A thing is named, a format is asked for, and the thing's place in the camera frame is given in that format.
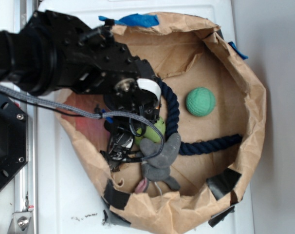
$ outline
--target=gray braided cable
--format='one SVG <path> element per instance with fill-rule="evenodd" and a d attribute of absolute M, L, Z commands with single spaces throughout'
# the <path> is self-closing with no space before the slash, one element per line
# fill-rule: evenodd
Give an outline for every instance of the gray braided cable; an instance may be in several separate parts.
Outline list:
<path fill-rule="evenodd" d="M 67 104 L 41 99 L 41 98 L 38 98 L 38 97 L 35 97 L 35 96 L 32 96 L 32 95 L 26 95 L 26 94 L 17 92 L 15 90 L 9 89 L 7 87 L 4 87 L 2 85 L 0 85 L 0 93 L 11 96 L 13 98 L 28 101 L 28 102 L 31 102 L 31 103 L 41 104 L 41 105 L 50 106 L 50 107 L 55 107 L 55 108 L 59 108 L 59 109 L 67 110 L 67 111 L 72 111 L 74 113 L 77 113 L 77 114 L 79 114 L 81 116 L 88 117 L 88 118 L 101 119 L 101 118 L 107 118 L 107 117 L 128 117 L 128 118 L 132 118 L 134 120 L 137 120 L 137 121 L 151 127 L 161 138 L 161 148 L 160 148 L 160 150 L 158 152 L 155 152 L 155 153 L 151 154 L 151 155 L 140 158 L 140 161 L 146 161 L 146 160 L 148 160 L 150 158 L 153 158 L 153 157 L 159 155 L 160 152 L 162 151 L 163 147 L 164 147 L 165 139 L 164 139 L 163 134 L 150 121 L 148 121 L 143 116 L 138 116 L 136 114 L 127 113 L 127 112 L 123 112 L 123 111 L 111 111 L 111 112 L 105 112 L 105 113 L 102 113 L 102 114 L 94 114 L 94 113 L 90 113 L 88 111 L 84 111 L 84 110 L 81 110 L 81 109 L 79 109 L 77 107 L 73 107 L 73 106 L 70 106 L 70 105 L 67 105 Z M 138 159 L 136 158 L 135 160 L 132 161 L 131 158 L 130 158 L 130 159 L 127 160 L 127 162 L 138 162 Z"/>

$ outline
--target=green textured ball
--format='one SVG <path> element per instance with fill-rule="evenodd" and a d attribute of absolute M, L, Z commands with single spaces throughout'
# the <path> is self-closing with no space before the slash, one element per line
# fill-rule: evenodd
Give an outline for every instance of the green textured ball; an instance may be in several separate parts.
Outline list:
<path fill-rule="evenodd" d="M 198 87 L 188 93 L 185 104 L 192 115 L 203 117 L 211 113 L 215 108 L 216 99 L 209 89 Z"/>

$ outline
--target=cable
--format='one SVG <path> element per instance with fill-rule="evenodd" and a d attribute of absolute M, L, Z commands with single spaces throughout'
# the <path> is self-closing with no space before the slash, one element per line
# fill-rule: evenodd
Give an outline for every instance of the cable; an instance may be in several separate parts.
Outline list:
<path fill-rule="evenodd" d="M 31 103 L 31 102 L 28 102 L 28 101 L 24 101 L 22 99 L 18 99 L 16 97 L 12 97 L 10 95 L 7 95 L 8 97 L 14 99 L 14 100 L 18 100 L 20 102 L 23 102 L 23 103 L 26 103 L 26 104 L 29 104 L 29 105 L 32 105 L 32 106 L 36 106 L 36 107 L 40 107 L 40 108 L 43 108 L 43 109 L 47 109 L 47 110 L 50 110 L 50 111 L 54 111 L 54 112 L 57 112 L 57 113 L 60 113 L 62 115 L 65 115 L 65 116 L 70 116 L 70 117 L 84 117 L 84 116 L 81 116 L 81 115 L 75 115 L 75 114 L 69 114 L 69 113 L 66 113 L 64 111 L 61 111 L 61 110 L 58 110 L 58 109 L 54 109 L 54 108 L 51 108 L 51 107 L 48 107 L 48 106 L 42 106 L 42 105 L 39 105 L 39 104 L 35 104 L 35 103 Z"/>
<path fill-rule="evenodd" d="M 122 161 L 123 162 L 142 162 L 142 161 L 146 161 L 150 158 L 156 157 L 157 155 L 159 155 L 164 147 L 164 136 L 163 134 L 150 122 L 148 121 L 146 118 L 142 117 L 142 116 L 138 116 L 136 114 L 133 113 L 127 113 L 127 112 L 122 112 L 122 111 L 112 111 L 112 112 L 105 112 L 105 113 L 101 113 L 101 114 L 94 114 L 94 113 L 90 113 L 84 110 L 81 110 L 77 107 L 73 107 L 67 104 L 63 104 L 63 103 L 59 103 L 59 102 L 54 102 L 54 101 L 49 101 L 49 100 L 45 100 L 45 99 L 41 99 L 38 97 L 34 97 L 32 95 L 26 95 L 17 91 L 14 91 L 12 89 L 6 88 L 2 85 L 0 85 L 0 92 L 4 93 L 8 96 L 11 96 L 13 98 L 18 98 L 24 101 L 29 101 L 35 104 L 42 104 L 45 106 L 49 106 L 49 107 L 55 107 L 55 108 L 59 108 L 59 109 L 64 109 L 64 110 L 68 110 L 68 111 L 72 111 L 74 113 L 77 113 L 81 116 L 85 116 L 88 118 L 95 118 L 95 119 L 101 119 L 101 118 L 108 118 L 108 117 L 127 117 L 127 118 L 132 118 L 136 121 L 139 121 L 149 127 L 151 127 L 161 138 L 161 147 L 159 149 L 158 152 L 155 152 L 151 155 L 145 156 L 145 157 L 141 157 L 141 158 L 125 158 Z"/>

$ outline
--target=crumpled paper bag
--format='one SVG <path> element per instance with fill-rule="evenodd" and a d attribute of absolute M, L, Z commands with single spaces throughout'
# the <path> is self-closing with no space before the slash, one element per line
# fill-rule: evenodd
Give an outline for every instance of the crumpled paper bag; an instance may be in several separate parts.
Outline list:
<path fill-rule="evenodd" d="M 151 184 L 147 193 L 131 194 L 124 210 L 110 210 L 137 229 L 158 234 L 181 234 L 206 222 L 231 204 L 242 200 L 259 162 L 265 133 L 266 91 L 252 70 L 217 33 L 220 29 L 200 17 L 157 12 L 160 25 L 151 28 L 115 26 L 118 42 L 128 45 L 133 56 L 147 59 L 158 77 L 172 88 L 180 104 L 179 133 L 184 142 L 207 141 L 241 134 L 241 144 L 211 154 L 178 156 L 171 176 L 181 189 L 172 192 L 159 182 L 163 191 Z M 216 107 L 205 117 L 192 116 L 185 98 L 192 89 L 203 86 L 216 97 Z M 105 107 L 101 95 L 76 95 L 65 90 L 59 100 L 93 112 Z M 161 116 L 166 119 L 166 101 Z M 57 115 L 67 131 L 90 180 L 103 196 L 108 179 L 115 189 L 132 193 L 141 178 L 140 163 L 125 163 L 111 173 L 99 153 L 106 150 L 109 133 L 104 120 Z M 226 168 L 242 174 L 232 192 L 216 200 L 206 179 Z"/>

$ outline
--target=black tape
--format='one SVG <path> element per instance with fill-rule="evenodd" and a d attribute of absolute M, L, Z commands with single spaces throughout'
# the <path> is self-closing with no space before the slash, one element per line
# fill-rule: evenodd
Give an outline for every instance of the black tape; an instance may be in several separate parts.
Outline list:
<path fill-rule="evenodd" d="M 104 222 L 103 223 L 110 223 L 114 225 L 120 225 L 124 227 L 130 227 L 131 223 L 119 216 L 118 214 L 110 211 L 110 205 L 105 202 L 105 200 L 102 199 L 102 201 L 105 204 L 105 210 L 103 210 L 104 213 Z"/>
<path fill-rule="evenodd" d="M 219 200 L 234 189 L 240 177 L 240 173 L 227 168 L 221 174 L 208 178 L 206 183 L 215 199 Z"/>
<path fill-rule="evenodd" d="M 223 34 L 222 34 L 222 31 L 221 31 L 221 29 L 219 29 L 218 31 L 217 31 L 217 34 L 224 40 L 224 37 L 223 37 Z"/>
<path fill-rule="evenodd" d="M 113 181 L 110 179 L 108 180 L 103 197 L 108 202 L 108 204 L 117 209 L 123 210 L 127 205 L 129 197 L 130 194 L 114 189 Z"/>
<path fill-rule="evenodd" d="M 225 210 L 224 212 L 214 215 L 211 217 L 211 220 L 208 221 L 208 224 L 213 228 L 215 227 L 220 221 L 223 221 L 224 218 L 229 214 L 233 213 L 235 209 L 235 206 L 230 207 L 229 209 Z"/>

